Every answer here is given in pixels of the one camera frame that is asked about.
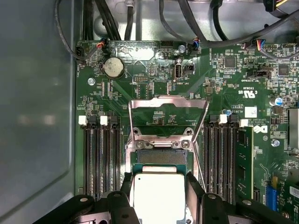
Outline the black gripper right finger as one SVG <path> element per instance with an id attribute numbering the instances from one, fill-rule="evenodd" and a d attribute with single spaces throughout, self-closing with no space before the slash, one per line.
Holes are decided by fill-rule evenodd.
<path id="1" fill-rule="evenodd" d="M 186 174 L 186 205 L 195 224 L 292 224 L 290 219 L 254 200 L 235 205 L 206 193 L 192 172 Z"/>

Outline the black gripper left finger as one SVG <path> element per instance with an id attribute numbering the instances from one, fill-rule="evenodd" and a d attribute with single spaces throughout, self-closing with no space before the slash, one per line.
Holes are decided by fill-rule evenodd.
<path id="1" fill-rule="evenodd" d="M 130 205 L 129 194 L 133 174 L 125 173 L 119 191 L 112 191 L 95 201 L 90 196 L 75 196 L 58 207 L 57 224 L 138 224 L 134 208 Z"/>

